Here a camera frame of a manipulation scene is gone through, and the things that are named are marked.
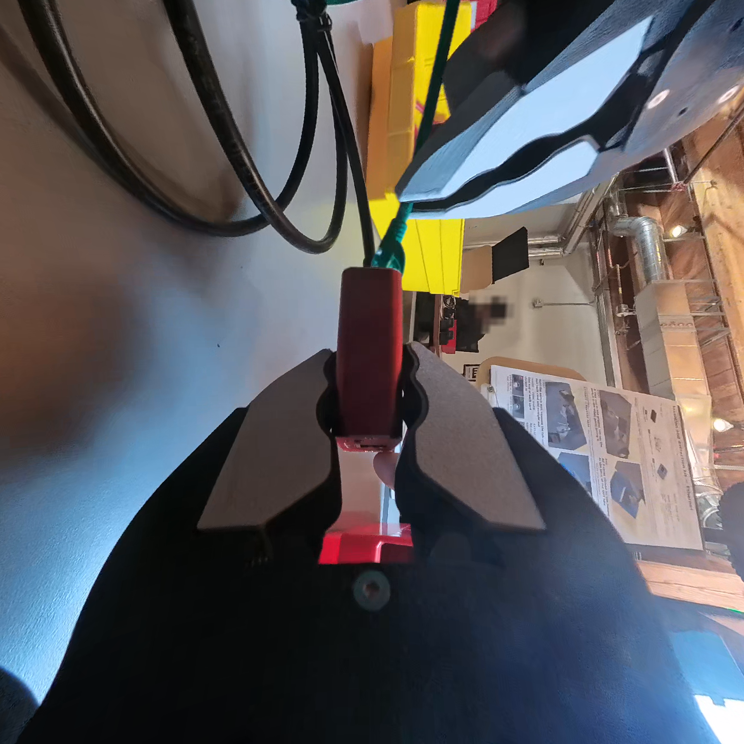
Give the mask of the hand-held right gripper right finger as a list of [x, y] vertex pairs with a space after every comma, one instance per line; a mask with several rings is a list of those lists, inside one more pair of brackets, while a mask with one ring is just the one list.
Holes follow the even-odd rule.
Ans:
[[481, 393], [418, 342], [404, 348], [406, 432], [396, 500], [437, 499], [479, 526], [542, 532], [546, 525], [492, 408]]

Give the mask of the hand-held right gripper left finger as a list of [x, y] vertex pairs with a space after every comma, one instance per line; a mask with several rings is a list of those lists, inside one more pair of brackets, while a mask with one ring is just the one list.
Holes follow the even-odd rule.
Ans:
[[319, 423], [327, 391], [322, 349], [264, 388], [243, 423], [198, 521], [204, 532], [266, 527], [325, 484], [335, 445]]

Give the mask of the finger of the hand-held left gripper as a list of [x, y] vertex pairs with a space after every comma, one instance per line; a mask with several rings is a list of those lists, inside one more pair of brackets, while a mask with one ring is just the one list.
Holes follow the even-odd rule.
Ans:
[[639, 60], [652, 16], [601, 16], [531, 83], [492, 73], [423, 145], [396, 186], [403, 201], [441, 201], [482, 175], [493, 175], [525, 148], [583, 137], [585, 123]]
[[559, 192], [591, 172], [595, 138], [432, 138], [407, 166], [410, 219], [497, 217]]

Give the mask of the red plastic bin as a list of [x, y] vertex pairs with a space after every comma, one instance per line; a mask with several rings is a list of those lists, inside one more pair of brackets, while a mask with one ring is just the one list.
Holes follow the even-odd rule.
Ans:
[[334, 527], [326, 533], [319, 557], [320, 565], [413, 562], [411, 528], [399, 523]]

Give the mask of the yellow plastic bin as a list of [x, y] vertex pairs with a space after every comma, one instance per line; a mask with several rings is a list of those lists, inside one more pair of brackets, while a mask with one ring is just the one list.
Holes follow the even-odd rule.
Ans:
[[[374, 45], [367, 136], [370, 213], [382, 237], [399, 207], [395, 187], [414, 155], [445, 5], [398, 9], [393, 35]], [[405, 291], [460, 295], [464, 221], [409, 219], [402, 245]]]

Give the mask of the red ethernet splitter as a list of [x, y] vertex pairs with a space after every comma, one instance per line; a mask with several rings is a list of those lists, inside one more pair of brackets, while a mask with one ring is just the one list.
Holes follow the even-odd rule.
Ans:
[[336, 351], [340, 449], [392, 451], [401, 441], [402, 365], [402, 274], [389, 268], [346, 269]]

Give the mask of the document stand with black sheet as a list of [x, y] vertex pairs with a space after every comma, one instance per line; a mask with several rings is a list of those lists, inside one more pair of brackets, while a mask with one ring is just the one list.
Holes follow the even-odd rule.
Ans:
[[522, 227], [495, 245], [463, 251], [460, 294], [486, 289], [528, 268], [528, 233]]

